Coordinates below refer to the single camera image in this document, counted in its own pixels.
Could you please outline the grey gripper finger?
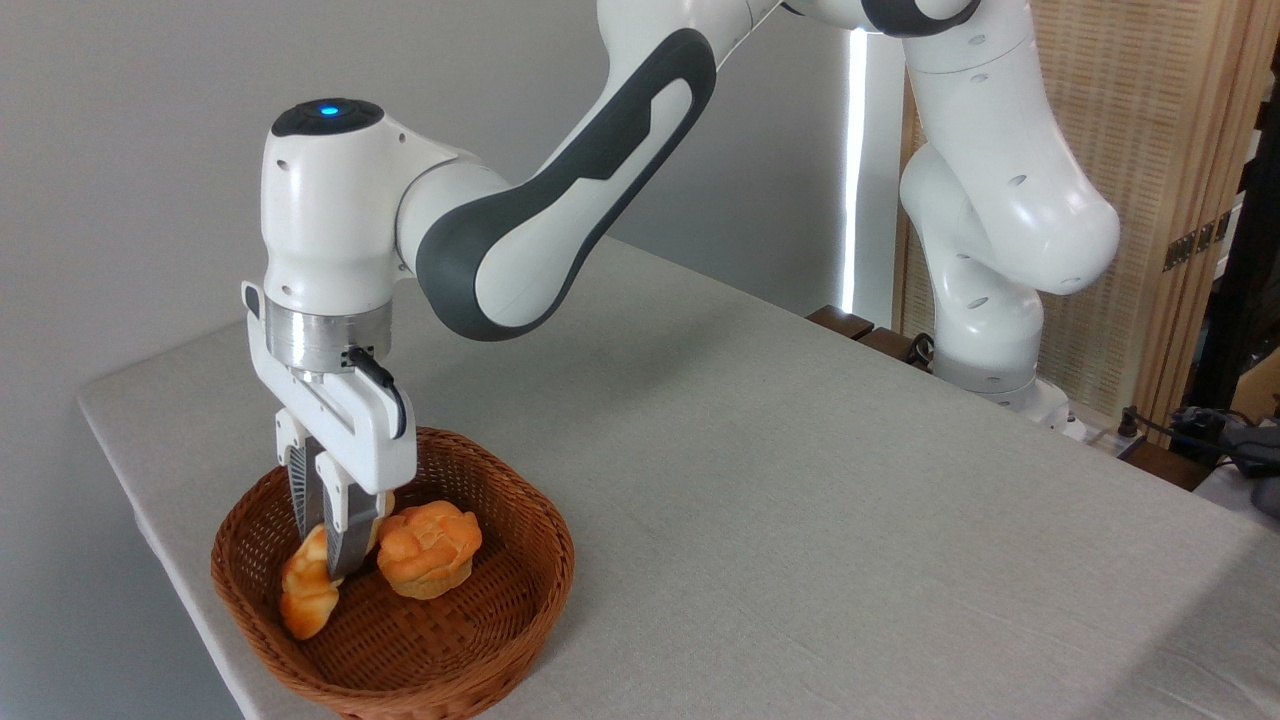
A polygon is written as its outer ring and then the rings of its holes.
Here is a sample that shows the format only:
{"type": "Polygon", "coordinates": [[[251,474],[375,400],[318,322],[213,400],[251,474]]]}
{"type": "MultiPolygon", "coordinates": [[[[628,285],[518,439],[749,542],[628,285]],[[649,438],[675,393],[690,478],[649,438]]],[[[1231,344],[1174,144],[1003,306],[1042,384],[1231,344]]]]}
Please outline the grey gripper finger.
{"type": "Polygon", "coordinates": [[[378,539],[387,516],[387,492],[369,493],[328,451],[316,457],[324,493],[326,565],[333,582],[357,571],[378,539]]]}
{"type": "Polygon", "coordinates": [[[306,541],[311,530],[325,521],[325,491],[316,469],[324,447],[285,407],[275,415],[275,438],[278,462],[288,475],[298,537],[306,541]]]}

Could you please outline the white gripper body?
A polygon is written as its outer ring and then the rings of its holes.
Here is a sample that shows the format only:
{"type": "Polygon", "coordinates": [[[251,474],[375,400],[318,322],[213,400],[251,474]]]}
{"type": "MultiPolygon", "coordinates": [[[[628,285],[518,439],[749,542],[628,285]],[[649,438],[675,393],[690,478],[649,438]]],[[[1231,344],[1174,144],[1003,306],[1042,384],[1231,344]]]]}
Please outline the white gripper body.
{"type": "Polygon", "coordinates": [[[413,413],[407,398],[396,401],[367,373],[302,372],[268,350],[266,295],[241,286],[250,356],[259,379],[291,415],[332,455],[365,492],[388,492],[407,484],[417,469],[413,413]]]}

